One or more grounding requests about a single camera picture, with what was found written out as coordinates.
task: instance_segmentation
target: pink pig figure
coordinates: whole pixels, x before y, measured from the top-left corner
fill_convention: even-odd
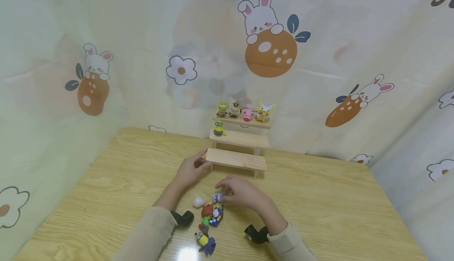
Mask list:
[[[249,122],[253,118],[253,111],[251,109],[243,109],[242,114],[244,121]]]

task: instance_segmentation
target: curtain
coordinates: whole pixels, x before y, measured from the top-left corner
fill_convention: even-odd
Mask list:
[[[452,255],[454,1],[1,1],[8,257],[122,126],[207,137],[221,102],[260,100],[271,129],[228,128],[367,165],[430,260]]]

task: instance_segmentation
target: black bracket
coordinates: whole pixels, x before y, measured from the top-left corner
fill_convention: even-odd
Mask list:
[[[175,211],[171,211],[171,215],[175,218],[179,226],[183,226],[185,228],[190,226],[194,220],[194,214],[192,214],[191,211],[186,211],[183,215],[180,215]]]
[[[268,243],[268,229],[264,226],[260,231],[257,231],[253,225],[249,225],[244,233],[250,241],[256,244]]]

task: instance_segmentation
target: wooden step shelf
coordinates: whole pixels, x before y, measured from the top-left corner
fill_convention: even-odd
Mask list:
[[[261,156],[208,148],[206,160],[215,165],[253,170],[254,177],[257,177],[259,172],[266,171],[266,160],[265,157]]]
[[[255,135],[243,132],[225,130],[225,136],[216,136],[211,129],[210,140],[217,143],[236,145],[247,148],[268,149],[268,138],[262,135]]]
[[[233,118],[233,117],[218,117],[215,113],[213,120],[221,120],[223,122],[239,124],[242,126],[259,127],[259,128],[265,128],[265,129],[271,128],[271,123],[269,121],[266,121],[266,122],[257,121],[255,119],[255,115],[251,119],[251,121],[248,122],[248,121],[243,120],[243,118],[241,117],[241,114],[238,114],[237,118]]]

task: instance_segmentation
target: wood grain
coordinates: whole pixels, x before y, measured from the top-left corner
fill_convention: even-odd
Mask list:
[[[254,114],[254,117],[251,119],[251,121],[248,122],[248,121],[243,120],[243,118],[241,117],[241,114],[239,114],[237,118],[234,118],[234,117],[218,117],[215,113],[213,116],[213,120],[220,120],[222,122],[239,124],[242,126],[252,126],[252,127],[259,127],[259,128],[264,128],[264,129],[271,128],[270,121],[266,121],[266,122],[257,121],[255,119],[255,116],[256,116],[256,114]]]
[[[237,132],[232,130],[225,130],[225,136],[216,136],[211,129],[210,140],[224,144],[237,145],[247,148],[261,148],[268,149],[268,138],[263,135],[256,135],[245,132]]]
[[[266,161],[261,156],[208,148],[206,159],[213,162],[213,165],[266,171]]]
[[[182,159],[208,146],[208,139],[123,129],[14,260],[110,260]],[[266,162],[263,178],[227,167],[207,172],[177,208],[192,210],[196,220],[175,230],[161,260],[272,260],[265,245],[243,233],[253,220],[263,226],[258,216],[236,207],[226,207],[222,223],[210,229],[214,254],[196,252],[200,211],[192,200],[209,199],[228,174],[245,175],[268,193],[319,261],[426,260],[364,165],[274,150],[266,151]]]

